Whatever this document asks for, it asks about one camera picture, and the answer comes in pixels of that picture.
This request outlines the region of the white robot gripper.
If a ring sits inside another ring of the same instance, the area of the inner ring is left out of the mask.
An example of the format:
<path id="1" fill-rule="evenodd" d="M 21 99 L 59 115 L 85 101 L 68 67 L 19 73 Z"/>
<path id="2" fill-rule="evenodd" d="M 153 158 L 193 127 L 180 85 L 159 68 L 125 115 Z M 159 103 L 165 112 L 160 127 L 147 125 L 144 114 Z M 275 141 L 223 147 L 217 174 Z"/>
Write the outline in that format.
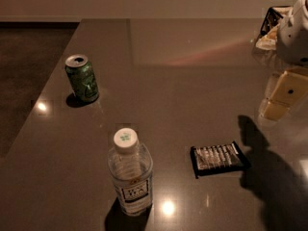
<path id="1" fill-rule="evenodd" d="M 284 62 L 308 65 L 308 0 L 297 0 L 281 20 L 277 30 L 276 52 Z M 289 68 L 274 72 L 268 80 L 259 113 L 279 120 L 308 93 L 308 69 Z"/>

